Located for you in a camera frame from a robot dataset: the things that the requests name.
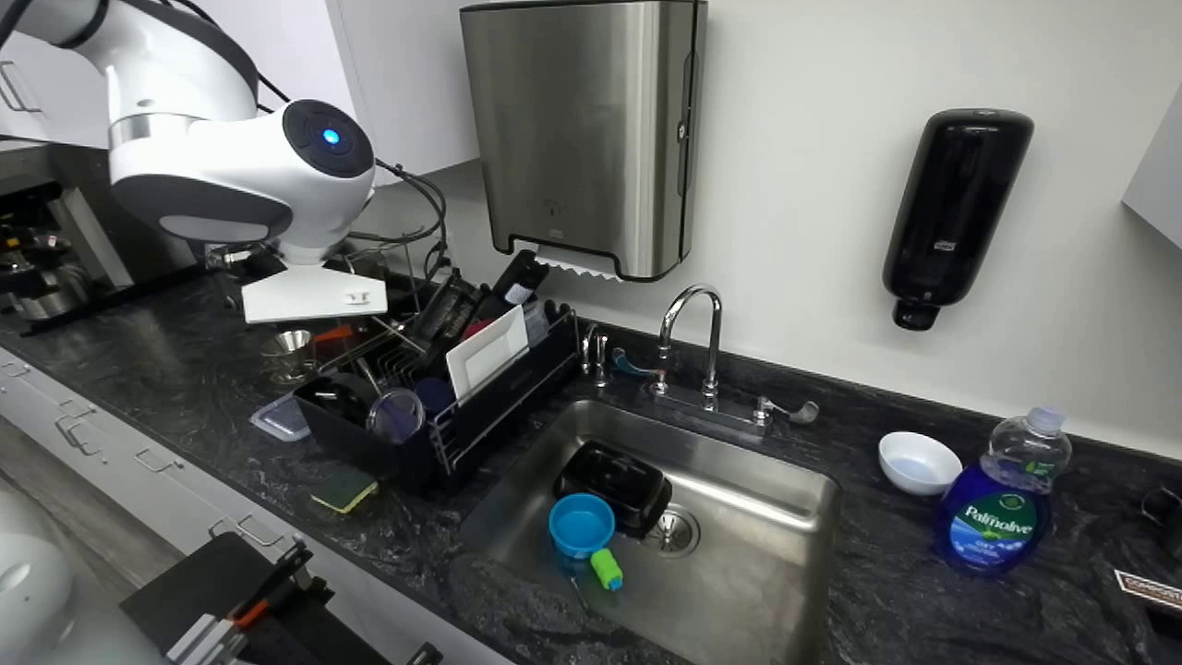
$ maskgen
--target faucet handle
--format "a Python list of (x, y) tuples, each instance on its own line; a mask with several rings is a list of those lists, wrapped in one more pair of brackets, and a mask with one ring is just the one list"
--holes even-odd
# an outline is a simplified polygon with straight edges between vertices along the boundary
[(658, 362), (668, 365), (668, 360), (674, 360), (674, 344), (658, 340)]
[(776, 398), (760, 397), (753, 405), (753, 425), (769, 425), (771, 414), (782, 414), (791, 425), (818, 425), (820, 420), (820, 403), (804, 398), (798, 409), (781, 405)]
[(611, 335), (599, 334), (595, 344), (591, 344), (591, 354), (595, 354), (595, 388), (605, 391), (605, 344)]
[(595, 334), (599, 325), (589, 325), (584, 340), (581, 340), (581, 350), (584, 350), (584, 377), (595, 372)]

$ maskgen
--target white bowl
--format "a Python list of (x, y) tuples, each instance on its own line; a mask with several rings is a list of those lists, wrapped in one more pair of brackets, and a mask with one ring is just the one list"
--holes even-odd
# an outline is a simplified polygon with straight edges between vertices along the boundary
[(964, 472), (946, 442), (921, 431), (886, 431), (878, 440), (878, 464), (908, 494), (942, 494)]

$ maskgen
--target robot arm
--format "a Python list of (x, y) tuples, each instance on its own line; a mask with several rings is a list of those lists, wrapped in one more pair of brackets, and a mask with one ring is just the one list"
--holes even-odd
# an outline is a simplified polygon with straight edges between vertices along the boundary
[(110, 192), (130, 213), (199, 244), (281, 239), (287, 272), (245, 290), (247, 322), (383, 309), (383, 286), (323, 270), (372, 195), (372, 148), (351, 116), (318, 100), (260, 116), (250, 54), (151, 0), (0, 0), (11, 14), (103, 73)]

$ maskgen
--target dish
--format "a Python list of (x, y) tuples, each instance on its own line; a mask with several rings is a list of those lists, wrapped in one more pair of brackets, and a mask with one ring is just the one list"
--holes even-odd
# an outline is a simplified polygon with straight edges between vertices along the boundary
[(380, 391), (380, 398), (371, 405), (366, 430), (378, 440), (398, 447), (412, 437), (416, 437), (424, 420), (428, 420), (424, 403), (408, 388), (393, 388), (393, 391)]
[(908, 494), (942, 494), (964, 472), (955, 447), (921, 431), (886, 431), (878, 440), (878, 464)]

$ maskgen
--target white wall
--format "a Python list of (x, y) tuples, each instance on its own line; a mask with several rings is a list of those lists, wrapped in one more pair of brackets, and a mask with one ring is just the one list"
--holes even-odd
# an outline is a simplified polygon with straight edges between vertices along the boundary
[[(1182, 251), (1118, 208), (1182, 83), (1180, 0), (714, 0), (706, 49), (694, 256), (554, 297), (653, 330), (718, 286), (727, 350), (989, 414), (1060, 403), (1182, 458)], [(975, 290), (918, 335), (878, 272), (921, 131), (962, 104), (1030, 116), (1036, 144)], [(476, 171), (445, 185), (461, 267), (494, 276)]]

